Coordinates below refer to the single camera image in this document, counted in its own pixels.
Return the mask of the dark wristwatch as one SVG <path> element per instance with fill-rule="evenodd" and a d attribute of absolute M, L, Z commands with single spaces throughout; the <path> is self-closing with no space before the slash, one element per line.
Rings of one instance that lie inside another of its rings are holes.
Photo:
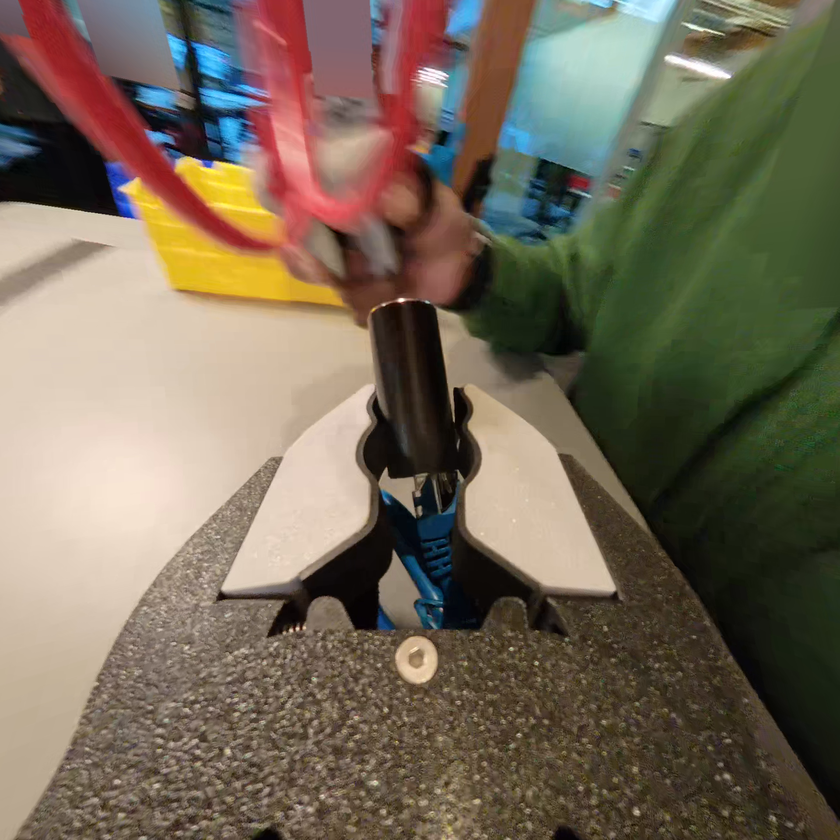
<path fill-rule="evenodd" d="M 454 312 L 471 312 L 478 308 L 492 282 L 494 238 L 490 229 L 479 219 L 473 219 L 472 249 Z"/>

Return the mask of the person's right hand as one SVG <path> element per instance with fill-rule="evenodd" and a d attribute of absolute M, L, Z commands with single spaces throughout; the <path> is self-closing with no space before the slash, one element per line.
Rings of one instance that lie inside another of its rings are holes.
<path fill-rule="evenodd" d="M 474 218 L 450 187 L 437 180 L 435 186 L 436 206 L 427 224 L 389 224 L 402 242 L 396 274 L 373 276 L 359 248 L 348 247 L 348 278 L 336 284 L 357 325 L 366 325 L 372 309 L 402 298 L 453 312 L 469 266 Z"/>

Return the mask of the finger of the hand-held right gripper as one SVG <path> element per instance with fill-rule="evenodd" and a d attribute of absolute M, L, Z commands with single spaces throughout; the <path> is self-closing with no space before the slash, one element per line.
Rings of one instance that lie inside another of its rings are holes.
<path fill-rule="evenodd" d="M 319 220 L 312 220 L 308 231 L 310 279 L 347 279 L 347 251 L 350 236 Z"/>
<path fill-rule="evenodd" d="M 384 220 L 364 219 L 360 223 L 358 244 L 373 276 L 393 276 L 400 269 L 398 232 Z"/>

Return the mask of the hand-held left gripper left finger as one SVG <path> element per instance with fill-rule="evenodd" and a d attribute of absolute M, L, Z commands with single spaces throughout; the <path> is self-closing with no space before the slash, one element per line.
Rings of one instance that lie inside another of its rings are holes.
<path fill-rule="evenodd" d="M 354 601 L 392 560 L 381 520 L 383 445 L 364 385 L 281 458 L 222 584 L 229 599 L 327 595 Z"/>

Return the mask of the wooden post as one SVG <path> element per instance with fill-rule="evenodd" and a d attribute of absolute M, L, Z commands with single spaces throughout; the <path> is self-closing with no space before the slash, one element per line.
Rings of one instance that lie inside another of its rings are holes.
<path fill-rule="evenodd" d="M 478 163 L 495 153 L 515 86 L 535 1 L 485 1 L 469 48 L 460 121 L 463 139 L 452 186 L 466 192 Z"/>

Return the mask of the yellow plastic bin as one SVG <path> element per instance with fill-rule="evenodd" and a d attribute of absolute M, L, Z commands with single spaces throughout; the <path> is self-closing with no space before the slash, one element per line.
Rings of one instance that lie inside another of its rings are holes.
<path fill-rule="evenodd" d="M 175 172 L 229 223 L 258 238 L 283 235 L 282 222 L 257 201 L 250 170 L 216 161 L 206 164 L 182 157 Z M 183 222 L 141 180 L 123 188 L 138 219 L 146 226 L 170 285 L 222 297 L 237 297 L 342 308 L 329 287 L 309 285 L 293 277 L 277 254 L 251 255 L 232 250 Z"/>

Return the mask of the person's torso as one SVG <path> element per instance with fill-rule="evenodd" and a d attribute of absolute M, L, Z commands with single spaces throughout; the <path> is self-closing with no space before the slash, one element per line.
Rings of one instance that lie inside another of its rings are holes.
<path fill-rule="evenodd" d="M 838 790 L 838 2 L 669 130 L 575 405 L 803 764 Z"/>

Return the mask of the black ethernet adapter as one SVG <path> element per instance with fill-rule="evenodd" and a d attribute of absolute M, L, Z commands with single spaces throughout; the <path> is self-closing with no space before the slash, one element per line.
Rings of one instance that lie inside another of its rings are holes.
<path fill-rule="evenodd" d="M 390 476 L 455 472 L 458 439 L 435 306 L 397 299 L 372 309 L 367 323 Z"/>

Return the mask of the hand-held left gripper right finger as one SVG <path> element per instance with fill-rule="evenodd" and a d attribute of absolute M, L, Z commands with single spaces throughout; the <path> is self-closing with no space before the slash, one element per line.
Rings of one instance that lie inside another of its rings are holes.
<path fill-rule="evenodd" d="M 559 453 L 474 385 L 457 389 L 467 466 L 453 576 L 474 601 L 613 599 L 617 586 Z"/>

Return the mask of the blue plastic bin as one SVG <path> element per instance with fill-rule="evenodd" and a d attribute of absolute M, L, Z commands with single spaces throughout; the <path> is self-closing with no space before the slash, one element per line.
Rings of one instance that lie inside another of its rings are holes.
<path fill-rule="evenodd" d="M 133 181 L 133 176 L 117 161 L 106 161 L 105 170 L 118 215 L 137 219 L 132 199 L 123 189 Z"/>

